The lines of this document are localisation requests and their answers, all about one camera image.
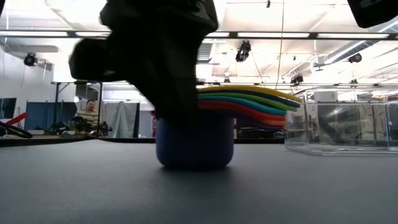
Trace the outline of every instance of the person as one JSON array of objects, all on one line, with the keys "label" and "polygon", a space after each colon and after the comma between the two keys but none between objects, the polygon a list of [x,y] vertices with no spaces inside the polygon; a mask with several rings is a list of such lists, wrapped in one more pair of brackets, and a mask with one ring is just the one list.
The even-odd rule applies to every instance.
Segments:
[{"label": "person", "polygon": [[77,112],[76,116],[81,116],[87,120],[87,123],[92,125],[93,128],[97,127],[99,113],[95,110],[95,101],[88,100],[86,103],[86,108]]}]

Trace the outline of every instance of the blue bowl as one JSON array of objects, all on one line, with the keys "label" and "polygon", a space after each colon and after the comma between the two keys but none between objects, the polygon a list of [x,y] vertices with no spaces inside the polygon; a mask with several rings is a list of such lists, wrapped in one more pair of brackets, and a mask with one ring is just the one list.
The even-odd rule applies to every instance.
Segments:
[{"label": "blue bowl", "polygon": [[163,166],[183,170],[222,169],[234,153],[234,119],[201,111],[196,125],[174,126],[157,120],[156,154]]}]

